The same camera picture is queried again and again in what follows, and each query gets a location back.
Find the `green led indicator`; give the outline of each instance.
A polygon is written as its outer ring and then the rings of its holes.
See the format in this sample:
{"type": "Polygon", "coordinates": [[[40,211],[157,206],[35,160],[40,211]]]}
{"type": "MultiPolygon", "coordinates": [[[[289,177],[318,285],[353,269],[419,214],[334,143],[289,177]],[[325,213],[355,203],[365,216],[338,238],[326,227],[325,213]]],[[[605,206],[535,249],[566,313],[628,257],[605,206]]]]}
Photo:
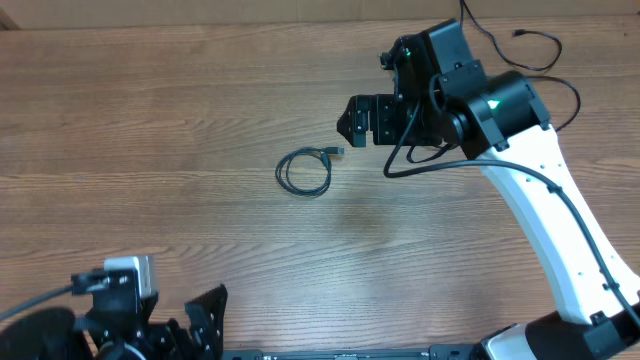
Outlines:
{"type": "Polygon", "coordinates": [[[498,105],[500,105],[500,101],[489,100],[489,101],[487,101],[487,104],[489,104],[489,107],[491,108],[491,110],[493,110],[493,109],[497,108],[498,105]]]}

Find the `wooden table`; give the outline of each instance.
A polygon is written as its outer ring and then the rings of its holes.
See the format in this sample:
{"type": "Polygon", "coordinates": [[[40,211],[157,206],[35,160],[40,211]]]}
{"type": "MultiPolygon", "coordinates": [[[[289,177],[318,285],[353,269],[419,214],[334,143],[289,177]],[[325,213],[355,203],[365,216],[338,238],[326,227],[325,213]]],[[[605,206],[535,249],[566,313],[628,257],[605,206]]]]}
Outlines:
{"type": "MultiPolygon", "coordinates": [[[[335,123],[349,97],[392,91],[376,54],[435,23],[1,32],[1,307],[105,257],[152,254],[154,320],[187,325],[182,304],[224,282],[228,349],[474,342],[553,311],[522,230],[477,170],[388,180],[391,149],[370,146],[334,162],[318,199],[274,180],[289,151],[346,146],[335,123]]],[[[483,23],[531,64],[555,48],[511,30],[562,39],[551,75],[573,82],[584,105],[561,146],[640,271],[640,17],[483,23]]],[[[488,73],[508,69],[488,39],[465,31],[488,73]]],[[[571,114],[568,89],[536,86],[555,124],[571,114]]],[[[323,176],[313,162],[295,167],[323,176]]],[[[51,304],[83,312],[90,298],[51,304]]]]}

